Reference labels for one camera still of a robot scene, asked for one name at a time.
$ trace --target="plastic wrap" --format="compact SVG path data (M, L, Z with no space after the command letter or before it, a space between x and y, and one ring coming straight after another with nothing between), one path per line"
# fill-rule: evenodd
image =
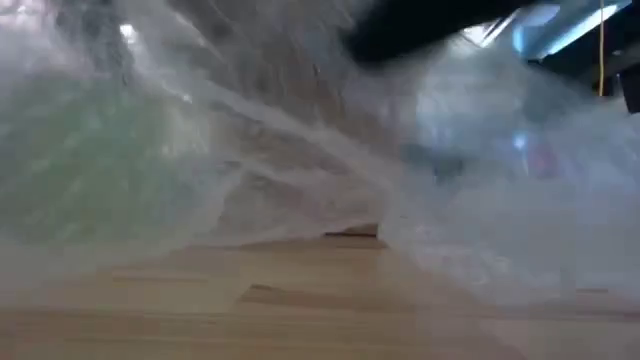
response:
M5 294L376 221L490 300L635 290L635 125L498 46L371 74L364 0L0 4Z

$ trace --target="hardwood floor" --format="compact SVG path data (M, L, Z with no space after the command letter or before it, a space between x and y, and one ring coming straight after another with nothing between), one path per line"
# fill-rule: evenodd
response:
M640 358L638 317L494 309L354 236L192 247L0 310L10 360L604 358Z

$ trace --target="black object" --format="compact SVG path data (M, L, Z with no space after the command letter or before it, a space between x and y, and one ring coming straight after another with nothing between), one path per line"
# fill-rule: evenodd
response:
M379 0L344 37L361 66L379 68L469 26L507 17L535 0Z

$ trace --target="yellow string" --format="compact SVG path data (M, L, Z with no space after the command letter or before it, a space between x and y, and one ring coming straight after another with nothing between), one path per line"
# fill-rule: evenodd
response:
M604 95L604 0L600 0L600 85L598 95Z

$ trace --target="wooden floor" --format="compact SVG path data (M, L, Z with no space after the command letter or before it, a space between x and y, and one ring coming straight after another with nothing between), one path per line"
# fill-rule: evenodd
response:
M0 359L640 359L640 319L493 309L332 237L192 247L36 291L0 310Z

